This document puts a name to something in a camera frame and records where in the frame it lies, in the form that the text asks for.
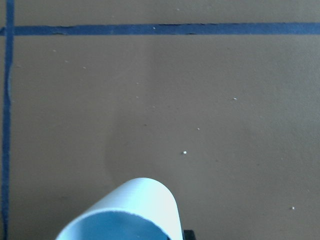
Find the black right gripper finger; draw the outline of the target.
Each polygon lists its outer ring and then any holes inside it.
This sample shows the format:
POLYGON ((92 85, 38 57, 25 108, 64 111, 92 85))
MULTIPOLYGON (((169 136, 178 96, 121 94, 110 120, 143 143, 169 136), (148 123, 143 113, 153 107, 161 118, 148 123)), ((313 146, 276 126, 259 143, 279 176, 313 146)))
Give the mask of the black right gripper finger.
POLYGON ((195 240, 195 232, 190 229, 185 229, 183 231, 183 239, 184 240, 195 240))

